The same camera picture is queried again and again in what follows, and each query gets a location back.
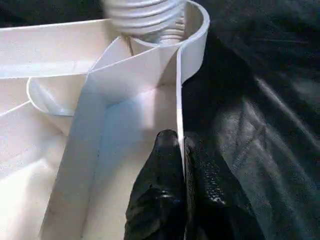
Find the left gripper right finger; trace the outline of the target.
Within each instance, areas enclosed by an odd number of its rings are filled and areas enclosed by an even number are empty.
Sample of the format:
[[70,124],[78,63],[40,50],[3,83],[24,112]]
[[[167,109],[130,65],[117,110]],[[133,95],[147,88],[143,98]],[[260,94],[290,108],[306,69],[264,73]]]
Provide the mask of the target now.
[[263,240],[252,205],[222,155],[202,135],[184,135],[187,240]]

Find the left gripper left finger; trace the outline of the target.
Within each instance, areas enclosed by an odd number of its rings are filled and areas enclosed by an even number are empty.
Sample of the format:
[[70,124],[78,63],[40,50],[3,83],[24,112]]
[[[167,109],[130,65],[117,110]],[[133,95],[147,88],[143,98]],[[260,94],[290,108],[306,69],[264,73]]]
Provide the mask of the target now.
[[178,136],[158,133],[140,170],[125,212],[126,240],[182,240],[186,225],[186,187]]

